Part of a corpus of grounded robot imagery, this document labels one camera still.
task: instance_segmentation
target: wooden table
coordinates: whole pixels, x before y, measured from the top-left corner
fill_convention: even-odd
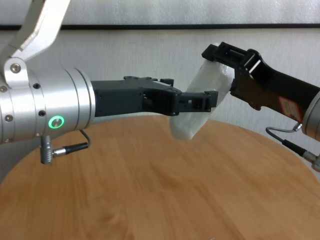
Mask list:
[[[210,121],[177,141],[161,116],[87,132],[89,150],[46,166],[37,149],[9,173],[1,240],[320,239],[318,181],[264,136]],[[81,141],[73,132],[54,145]]]

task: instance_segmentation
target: green led ring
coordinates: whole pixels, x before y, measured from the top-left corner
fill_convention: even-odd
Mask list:
[[[52,126],[52,122],[54,121],[54,120],[57,120],[57,119],[60,119],[61,120],[61,124],[59,125],[59,126]],[[50,120],[49,120],[49,123],[48,123],[48,125],[49,125],[49,128],[51,128],[51,129],[58,129],[58,128],[61,128],[63,125],[64,125],[64,123],[65,123],[65,119],[62,117],[62,116],[53,116]]]

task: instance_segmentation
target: white cloth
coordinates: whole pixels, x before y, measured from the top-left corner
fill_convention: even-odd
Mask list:
[[[235,77],[233,68],[218,62],[205,60],[194,77],[187,92],[218,91],[218,106],[228,94]],[[170,118],[170,129],[176,139],[191,140],[200,128],[208,121],[212,112],[181,112]]]

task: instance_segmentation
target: black clamp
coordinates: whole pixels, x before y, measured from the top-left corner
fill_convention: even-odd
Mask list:
[[[124,80],[93,81],[95,117],[152,112],[176,116],[181,112],[211,112],[218,92],[182,92],[173,79],[125,76]]]

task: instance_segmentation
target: silver robotic arm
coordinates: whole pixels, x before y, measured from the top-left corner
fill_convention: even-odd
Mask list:
[[[53,149],[51,136],[90,126],[95,117],[137,112],[176,116],[210,112],[215,91],[184,93],[173,79],[128,76],[93,81],[77,68],[35,74],[26,61],[56,39],[70,0],[33,0],[25,24],[0,54],[0,144],[41,138],[41,162],[88,148],[88,142]]]

